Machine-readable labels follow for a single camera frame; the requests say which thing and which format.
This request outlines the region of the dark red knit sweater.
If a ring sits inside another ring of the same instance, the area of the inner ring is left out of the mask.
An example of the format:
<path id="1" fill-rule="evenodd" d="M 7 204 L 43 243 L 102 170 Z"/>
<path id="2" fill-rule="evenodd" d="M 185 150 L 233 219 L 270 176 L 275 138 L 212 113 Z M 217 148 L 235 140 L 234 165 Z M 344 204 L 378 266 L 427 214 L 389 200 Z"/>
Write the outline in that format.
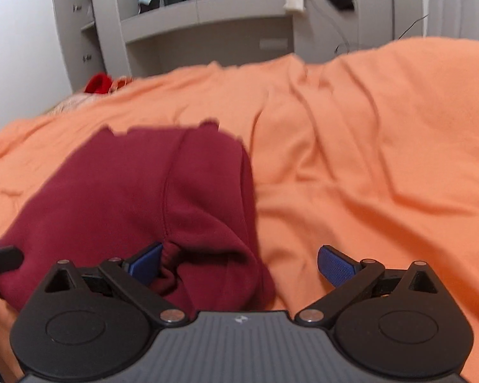
<path id="1" fill-rule="evenodd" d="M 189 315 L 262 310 L 274 299 L 259 255 L 250 159 L 216 124 L 102 129 L 23 206 L 0 246 L 24 254 L 0 274 L 16 310 L 61 259 L 78 267 L 128 259 L 150 245 L 148 287 Z"/>

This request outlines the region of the orange bed cover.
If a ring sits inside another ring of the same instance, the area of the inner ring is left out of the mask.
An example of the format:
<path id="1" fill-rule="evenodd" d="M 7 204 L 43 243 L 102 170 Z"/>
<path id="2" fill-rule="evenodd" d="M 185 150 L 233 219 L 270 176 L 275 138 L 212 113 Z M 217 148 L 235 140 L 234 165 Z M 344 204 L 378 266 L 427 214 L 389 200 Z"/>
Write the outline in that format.
<path id="1" fill-rule="evenodd" d="M 473 326 L 464 374 L 479 382 L 479 41 L 405 39 L 319 65 L 184 67 L 11 123 L 0 132 L 0 234 L 99 128 L 207 119 L 250 154 L 277 308 L 296 312 L 329 289 L 315 262 L 325 243 L 392 268 L 426 260 Z"/>

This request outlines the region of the floral patterned pillow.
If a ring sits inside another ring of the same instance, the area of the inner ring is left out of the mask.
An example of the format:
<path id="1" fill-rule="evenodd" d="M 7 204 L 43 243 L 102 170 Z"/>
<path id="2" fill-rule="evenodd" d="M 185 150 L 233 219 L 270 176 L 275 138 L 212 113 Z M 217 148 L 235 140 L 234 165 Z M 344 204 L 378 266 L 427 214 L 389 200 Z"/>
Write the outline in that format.
<path id="1" fill-rule="evenodd" d="M 78 109 L 83 104 L 93 99 L 92 94 L 77 93 L 61 100 L 56 106 L 45 112 L 46 115 L 57 115 L 63 112 L 69 112 Z"/>

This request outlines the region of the bright red plush item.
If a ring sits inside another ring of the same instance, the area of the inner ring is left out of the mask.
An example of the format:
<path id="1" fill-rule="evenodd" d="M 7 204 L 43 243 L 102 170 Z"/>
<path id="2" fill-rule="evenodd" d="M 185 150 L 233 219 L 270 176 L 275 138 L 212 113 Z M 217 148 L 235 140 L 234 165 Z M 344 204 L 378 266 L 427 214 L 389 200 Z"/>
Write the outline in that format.
<path id="1" fill-rule="evenodd" d="M 107 94 L 112 86 L 113 79 L 107 73 L 97 73 L 89 79 L 84 92 L 86 94 Z"/>

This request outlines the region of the grey built-in wardrobe unit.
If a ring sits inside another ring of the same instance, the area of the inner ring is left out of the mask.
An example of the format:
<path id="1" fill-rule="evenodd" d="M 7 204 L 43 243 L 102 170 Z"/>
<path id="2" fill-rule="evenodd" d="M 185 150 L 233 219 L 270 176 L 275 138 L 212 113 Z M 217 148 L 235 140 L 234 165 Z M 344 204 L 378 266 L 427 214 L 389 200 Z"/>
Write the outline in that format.
<path id="1" fill-rule="evenodd" d="M 223 66 L 294 54 L 324 63 L 423 33 L 423 0 L 355 0 L 337 11 L 305 0 L 304 13 L 285 0 L 187 0 L 142 12 L 138 0 L 91 0 L 104 72 L 114 77 L 167 73 L 218 62 Z M 288 50 L 260 50 L 259 40 L 286 38 Z"/>

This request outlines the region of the open grey wardrobe door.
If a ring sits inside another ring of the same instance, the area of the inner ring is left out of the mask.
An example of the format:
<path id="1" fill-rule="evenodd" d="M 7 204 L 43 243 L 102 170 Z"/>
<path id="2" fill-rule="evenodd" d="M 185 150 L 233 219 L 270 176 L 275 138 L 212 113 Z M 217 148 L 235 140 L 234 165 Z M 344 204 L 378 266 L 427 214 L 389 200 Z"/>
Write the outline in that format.
<path id="1" fill-rule="evenodd" d="M 73 91 L 105 70 L 91 0 L 52 0 L 58 38 Z"/>

